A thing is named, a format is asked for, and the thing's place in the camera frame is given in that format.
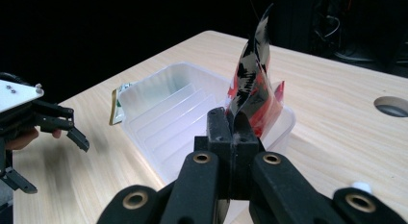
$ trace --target clear plastic container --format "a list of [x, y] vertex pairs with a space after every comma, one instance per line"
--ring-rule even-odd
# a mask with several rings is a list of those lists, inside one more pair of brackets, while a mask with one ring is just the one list
[[[225, 105], [230, 81], [178, 62], [120, 93], [122, 128], [166, 184], [177, 179], [185, 157], [193, 151], [194, 137], [206, 135], [207, 112]], [[294, 124], [294, 113], [285, 106], [261, 138], [265, 148], [284, 154]], [[225, 223], [247, 206], [248, 202], [232, 201]]]

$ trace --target wooden table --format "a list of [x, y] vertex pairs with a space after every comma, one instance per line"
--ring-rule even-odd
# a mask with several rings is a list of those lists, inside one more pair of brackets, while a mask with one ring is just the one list
[[[232, 78], [245, 43], [204, 32], [64, 101], [75, 110], [76, 126], [91, 147], [84, 153], [67, 137], [41, 133], [15, 151], [14, 168], [38, 193], [14, 193], [14, 222], [95, 223], [121, 189], [162, 188], [122, 128], [108, 125], [112, 90], [183, 61]], [[331, 197], [336, 189], [362, 181], [408, 220], [408, 118], [374, 106], [382, 96], [408, 100], [408, 79], [274, 46], [270, 51], [270, 77], [286, 81], [285, 104], [296, 115], [286, 156], [322, 194]], [[249, 220], [243, 212], [235, 222]]]

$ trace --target crinkled plastic wrapper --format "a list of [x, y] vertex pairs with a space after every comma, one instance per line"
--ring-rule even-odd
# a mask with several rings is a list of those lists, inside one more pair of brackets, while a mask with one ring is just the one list
[[226, 106], [226, 112], [234, 118], [243, 112], [257, 137], [270, 129], [283, 109], [284, 82], [273, 88], [267, 76], [270, 57], [268, 16], [271, 7], [260, 20], [255, 36], [243, 48], [228, 90]]

